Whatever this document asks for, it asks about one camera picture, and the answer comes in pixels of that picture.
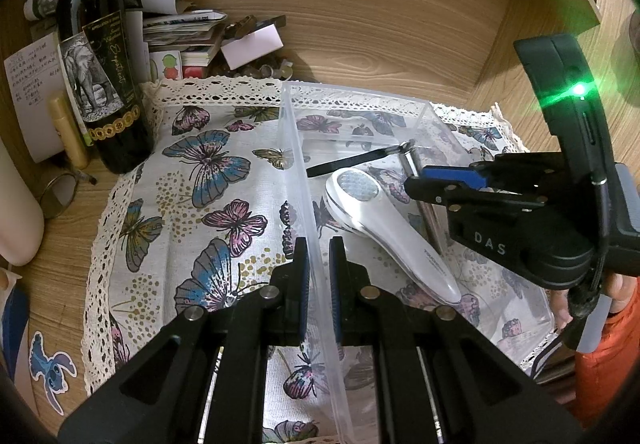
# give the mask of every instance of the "stitch sticker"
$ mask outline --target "stitch sticker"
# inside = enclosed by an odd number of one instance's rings
[[[56,395],[64,394],[69,389],[63,370],[66,370],[71,377],[78,375],[74,362],[66,352],[56,352],[52,358],[47,358],[44,353],[43,335],[37,331],[33,335],[29,349],[29,371],[33,380],[37,381],[40,377],[43,378],[45,396],[51,408],[62,416],[65,415],[65,412],[56,399]]]

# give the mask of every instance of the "elephant label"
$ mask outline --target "elephant label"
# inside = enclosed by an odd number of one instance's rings
[[[131,104],[135,91],[124,45],[120,13],[82,28],[60,43],[69,87],[85,123],[98,121]]]

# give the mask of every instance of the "white cylinder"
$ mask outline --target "white cylinder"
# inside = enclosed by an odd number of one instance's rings
[[[0,255],[12,265],[27,264],[43,233],[42,209],[0,139]]]

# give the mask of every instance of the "blue object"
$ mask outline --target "blue object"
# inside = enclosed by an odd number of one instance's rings
[[[29,350],[29,372],[31,378],[36,382],[42,377],[44,384],[44,393],[51,405],[60,415],[64,416],[65,412],[60,406],[56,395],[64,394],[68,391],[69,385],[65,379],[65,371],[76,377],[78,370],[71,356],[66,352],[56,352],[53,357],[47,357],[44,353],[44,341],[41,332],[36,331],[31,340]]]
[[[15,364],[18,361],[20,342],[28,320],[29,301],[27,295],[14,287],[6,300],[4,313],[2,313],[2,341],[0,342],[7,373],[11,380],[15,378]]]
[[[425,166],[420,176],[423,179],[464,182],[471,189],[486,188],[486,179],[472,168]]]

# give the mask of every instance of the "human hand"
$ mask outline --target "human hand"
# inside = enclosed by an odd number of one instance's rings
[[[638,279],[635,277],[626,277],[617,273],[608,273],[602,284],[602,292],[613,298],[610,313],[618,313],[622,311],[631,300],[636,290]],[[562,330],[573,319],[569,314],[569,305],[566,295],[569,291],[551,291],[549,307],[556,318],[558,329]]]

